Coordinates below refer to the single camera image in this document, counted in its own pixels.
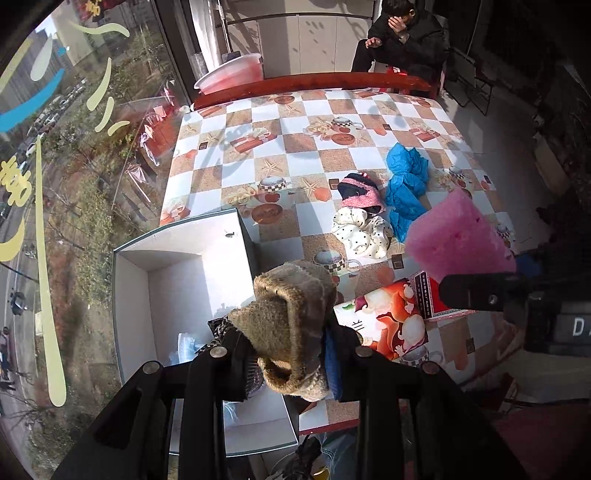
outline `black pants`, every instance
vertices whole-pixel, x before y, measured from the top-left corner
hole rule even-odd
[[[366,39],[363,39],[357,43],[353,67],[351,68],[352,72],[368,72],[375,60],[397,67],[409,75],[422,78],[428,82],[432,82],[435,78],[436,72],[429,65],[413,63],[407,56],[400,55],[399,45],[394,44],[396,40],[389,38],[378,48],[366,48],[365,41]]]

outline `yellow decal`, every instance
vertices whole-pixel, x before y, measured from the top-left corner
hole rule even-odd
[[[51,53],[53,52],[53,37],[50,35],[45,41],[43,48],[37,55],[37,58],[33,62],[31,67],[31,80],[36,82],[41,80],[47,71],[49,62],[51,60]]]
[[[100,85],[96,88],[95,92],[86,101],[86,106],[91,112],[97,107],[100,101],[105,96],[109,81],[111,80],[111,57],[107,59],[107,68],[103,79],[100,81]]]
[[[21,251],[22,242],[25,239],[25,219],[21,220],[16,234],[8,241],[0,244],[0,261],[12,260]]]
[[[8,66],[0,75],[0,93],[4,90],[4,87],[7,85],[8,81],[12,77],[12,74],[16,71],[18,64],[21,62],[22,58],[27,53],[27,50],[31,46],[33,41],[30,38],[27,38],[24,42],[22,42],[21,46],[18,47],[17,52],[14,54],[14,57],[10,59],[8,62]]]
[[[31,196],[33,190],[31,182],[28,181],[31,172],[28,171],[24,175],[21,175],[15,156],[8,160],[8,162],[3,161],[0,163],[0,166],[2,166],[0,169],[0,184],[4,185],[6,190],[11,194],[8,197],[8,204],[12,205],[16,203],[17,206],[22,207]]]
[[[31,172],[21,175],[17,166],[17,158],[12,157],[7,162],[3,161],[0,169],[0,184],[6,187],[10,192],[8,204],[16,203],[19,207],[25,205],[25,202],[31,196],[31,182],[28,181]],[[8,241],[0,243],[0,261],[6,262],[12,260],[21,250],[25,238],[25,219],[21,220],[16,234]]]
[[[87,12],[90,12],[95,17],[98,17],[100,15],[100,5],[99,5],[99,2],[100,2],[100,0],[96,0],[96,3],[93,3],[90,0],[88,0],[86,2],[86,11]]]
[[[72,27],[74,27],[75,29],[80,30],[84,33],[88,33],[89,35],[101,35],[103,33],[108,32],[117,32],[125,35],[126,37],[129,37],[129,30],[127,30],[127,28],[118,23],[106,23],[105,25],[101,25],[100,27],[96,28],[84,27],[82,25],[75,24],[74,22],[70,23],[72,24]]]
[[[110,120],[111,114],[113,113],[114,106],[115,106],[115,101],[113,100],[113,97],[107,98],[107,106],[105,108],[105,113],[103,114],[103,118],[100,121],[100,123],[95,127],[95,132],[98,133],[101,130],[103,130],[104,127],[106,127],[107,122]]]
[[[43,179],[41,178],[41,138],[37,137],[37,164],[35,166],[35,233],[37,239],[37,261],[39,266],[39,288],[41,297],[41,324],[43,345],[47,365],[49,399],[56,407],[66,403],[66,378],[61,364],[60,348],[57,344],[56,326],[53,322],[47,256],[43,227]]]
[[[107,130],[107,134],[109,136],[111,136],[121,127],[124,127],[125,125],[129,125],[129,123],[130,122],[128,122],[127,120],[122,120],[121,122],[117,122],[109,127],[109,129]]]

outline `red table edge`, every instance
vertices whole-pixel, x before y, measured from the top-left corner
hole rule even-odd
[[[300,430],[300,435],[309,435],[310,433],[327,433],[335,432],[337,430],[352,429],[359,426],[359,419],[339,421],[337,423],[328,423],[326,425],[319,425],[313,429]]]
[[[330,72],[303,73],[276,77],[260,82],[247,83],[237,87],[220,90],[208,95],[200,95],[193,102],[195,110],[221,103],[245,98],[254,98],[274,93],[299,92],[302,90],[324,90],[342,88],[358,90],[363,88],[392,88],[407,93],[411,90],[428,92],[430,85],[423,79],[399,73]]]

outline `street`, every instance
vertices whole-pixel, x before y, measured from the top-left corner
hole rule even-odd
[[[0,240],[6,241],[17,231],[20,221],[25,216],[25,243],[31,243],[35,238],[34,205],[28,203],[23,208],[13,208],[0,228]],[[29,277],[37,278],[37,261],[26,257],[22,251],[11,261],[5,262],[11,268],[25,273]],[[15,372],[9,374],[10,380],[15,382],[17,391],[0,392],[0,402],[4,414],[0,417],[0,434],[7,440],[20,462],[30,474],[30,461],[27,458],[27,436],[29,430],[24,421],[20,421],[15,414],[26,411],[29,407],[23,403],[25,398],[34,398],[33,384],[36,381],[35,361],[35,293],[37,284],[0,265],[0,292],[4,294],[2,326],[10,328],[11,362]],[[28,307],[21,316],[12,314],[9,304],[10,294],[22,291]]]

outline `plastic bag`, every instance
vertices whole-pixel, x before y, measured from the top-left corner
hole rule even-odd
[[[170,367],[172,365],[178,365],[180,363],[179,359],[178,359],[178,352],[170,352],[168,354],[168,365],[167,367]]]
[[[223,401],[223,428],[224,430],[233,427],[238,422],[236,413],[236,402]]]
[[[192,333],[178,334],[178,361],[190,362],[197,356],[197,351],[203,346]]]

